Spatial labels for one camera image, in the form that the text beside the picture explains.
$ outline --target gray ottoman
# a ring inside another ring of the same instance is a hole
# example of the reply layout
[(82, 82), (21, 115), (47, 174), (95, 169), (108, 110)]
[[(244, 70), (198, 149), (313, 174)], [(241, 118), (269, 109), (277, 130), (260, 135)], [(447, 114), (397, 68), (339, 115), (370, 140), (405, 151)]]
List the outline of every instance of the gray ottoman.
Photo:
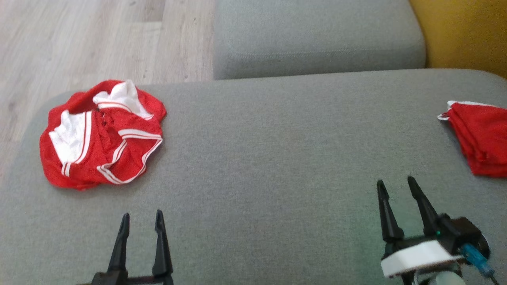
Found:
[[(51, 107), (31, 122), (0, 188), (0, 283), (75, 284), (106, 270), (131, 214), (130, 275), (149, 274), (163, 210), (175, 284), (399, 284), (384, 279), (384, 179), (407, 236), (422, 233), (406, 176), (438, 212), (467, 216), (507, 279), (507, 181), (475, 177), (446, 101), (507, 106), (507, 82), (469, 70), (399, 70), (145, 86), (165, 141), (131, 184), (55, 189), (39, 162)], [(469, 284), (489, 284), (465, 268)]]
[(218, 0), (216, 79), (422, 68), (407, 0)]

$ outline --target gray sofa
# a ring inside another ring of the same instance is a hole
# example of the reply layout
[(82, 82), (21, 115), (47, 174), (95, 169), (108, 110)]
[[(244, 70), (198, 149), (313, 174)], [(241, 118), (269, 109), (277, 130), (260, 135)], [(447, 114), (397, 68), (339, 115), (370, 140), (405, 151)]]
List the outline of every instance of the gray sofa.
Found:
[(216, 79), (423, 68), (408, 0), (218, 0)]
[[(394, 70), (143, 86), (162, 100), (165, 142), (132, 183), (86, 192), (46, 181), (32, 120), (0, 190), (2, 284), (75, 284), (105, 270), (130, 212), (130, 275), (149, 274), (156, 209), (175, 284), (400, 284), (380, 268), (375, 182), (405, 233), (422, 233), (406, 176), (438, 212), (486, 235), (507, 279), (507, 181), (473, 176), (448, 100), (507, 107), (507, 82), (472, 70)], [(489, 284), (464, 268), (468, 284)]]

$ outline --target yellow cushion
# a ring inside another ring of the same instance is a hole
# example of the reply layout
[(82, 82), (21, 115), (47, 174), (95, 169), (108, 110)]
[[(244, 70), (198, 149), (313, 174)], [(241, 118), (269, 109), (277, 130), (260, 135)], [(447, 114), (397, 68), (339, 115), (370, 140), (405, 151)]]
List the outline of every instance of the yellow cushion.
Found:
[(507, 78), (507, 0), (410, 0), (426, 40), (426, 67), (480, 69)]

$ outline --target gray sofa cushion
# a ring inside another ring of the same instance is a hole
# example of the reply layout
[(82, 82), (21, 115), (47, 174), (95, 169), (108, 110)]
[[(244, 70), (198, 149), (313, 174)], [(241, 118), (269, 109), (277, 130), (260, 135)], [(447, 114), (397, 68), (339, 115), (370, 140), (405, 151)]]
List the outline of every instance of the gray sofa cushion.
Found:
[(219, 0), (216, 79), (422, 68), (407, 0)]
[[(74, 284), (106, 270), (130, 212), (127, 267), (149, 274), (164, 211), (175, 284), (384, 284), (376, 180), (422, 234), (406, 176), (438, 212), (466, 215), (507, 278), (507, 182), (475, 177), (446, 101), (507, 106), (507, 82), (468, 70), (399, 70), (145, 86), (165, 142), (126, 186), (55, 189), (39, 162), (48, 102), (0, 190), (0, 283)], [(465, 268), (469, 284), (488, 284)]]

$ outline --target wooden floor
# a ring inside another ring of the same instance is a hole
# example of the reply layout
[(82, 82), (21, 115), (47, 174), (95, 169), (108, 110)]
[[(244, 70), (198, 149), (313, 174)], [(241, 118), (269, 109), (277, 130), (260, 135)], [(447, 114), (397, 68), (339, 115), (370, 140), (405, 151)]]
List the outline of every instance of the wooden floor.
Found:
[(0, 0), (0, 183), (49, 98), (106, 79), (211, 80), (214, 0)]

